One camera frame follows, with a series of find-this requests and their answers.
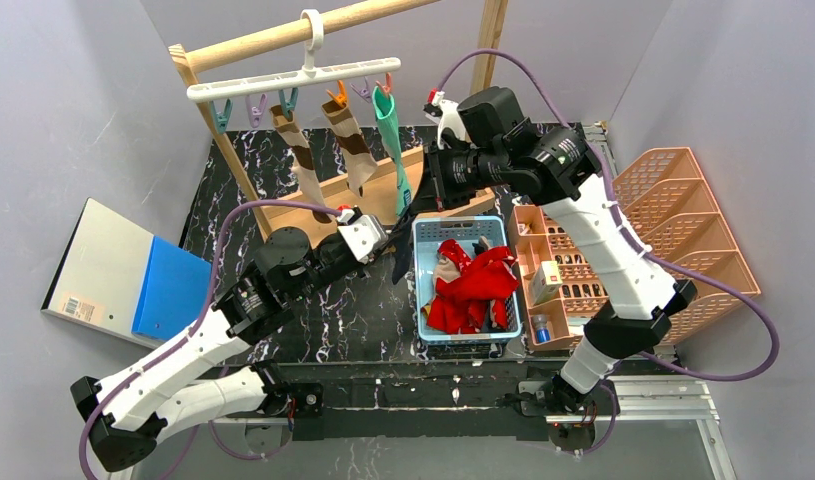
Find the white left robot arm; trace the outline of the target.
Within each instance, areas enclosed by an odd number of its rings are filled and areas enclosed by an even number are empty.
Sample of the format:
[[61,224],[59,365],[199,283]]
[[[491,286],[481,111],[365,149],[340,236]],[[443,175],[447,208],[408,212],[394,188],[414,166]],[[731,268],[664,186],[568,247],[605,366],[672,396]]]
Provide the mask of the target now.
[[70,387],[85,427],[82,455],[108,472],[128,469],[178,432],[243,412],[304,414],[309,384],[284,381],[269,360],[214,380],[201,375],[255,346],[295,317],[295,304],[395,250],[393,278],[412,255],[404,231],[385,234],[374,218],[338,226],[318,245],[297,227],[272,233],[236,284],[209,299],[192,324],[117,374]]

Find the dark navy sock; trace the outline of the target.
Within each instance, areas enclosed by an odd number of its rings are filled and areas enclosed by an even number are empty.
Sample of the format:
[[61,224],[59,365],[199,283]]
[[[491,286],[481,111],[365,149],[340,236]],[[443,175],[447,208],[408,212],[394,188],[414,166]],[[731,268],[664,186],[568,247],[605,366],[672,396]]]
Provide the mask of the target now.
[[391,281],[393,285],[396,285],[409,271],[413,258],[410,229],[402,230],[400,233],[395,234],[392,247],[394,248],[395,263],[391,274]]

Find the coral clothespin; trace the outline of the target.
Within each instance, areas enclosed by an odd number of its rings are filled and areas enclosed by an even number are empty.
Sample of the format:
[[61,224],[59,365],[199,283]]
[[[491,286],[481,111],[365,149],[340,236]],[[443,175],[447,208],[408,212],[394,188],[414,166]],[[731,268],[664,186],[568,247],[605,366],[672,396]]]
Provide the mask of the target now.
[[390,94],[391,94],[391,90],[392,90],[392,75],[391,75],[391,73],[387,72],[385,74],[385,81],[384,82],[376,81],[376,87],[385,97],[389,97]]

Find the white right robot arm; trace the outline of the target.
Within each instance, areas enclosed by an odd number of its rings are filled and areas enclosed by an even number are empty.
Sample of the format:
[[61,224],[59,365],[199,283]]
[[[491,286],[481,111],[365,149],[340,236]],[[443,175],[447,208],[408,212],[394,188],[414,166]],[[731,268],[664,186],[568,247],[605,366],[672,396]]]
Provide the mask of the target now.
[[556,399],[581,402],[619,361],[660,343],[671,316],[688,307],[697,289],[647,258],[583,136],[569,126],[540,132],[507,87],[460,103],[436,91],[424,111],[437,124],[437,138],[424,149],[410,213],[457,208],[479,190],[505,185],[565,231],[608,296],[553,378]]

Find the mint green patterned sock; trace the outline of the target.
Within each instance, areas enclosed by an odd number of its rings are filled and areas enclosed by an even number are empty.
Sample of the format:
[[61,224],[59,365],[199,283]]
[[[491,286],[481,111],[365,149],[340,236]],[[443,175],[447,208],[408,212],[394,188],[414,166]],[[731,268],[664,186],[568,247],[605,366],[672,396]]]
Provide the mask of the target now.
[[372,93],[372,105],[383,146],[395,166],[397,190],[395,214],[401,216],[412,200],[412,189],[402,160],[396,102],[385,87],[377,85]]

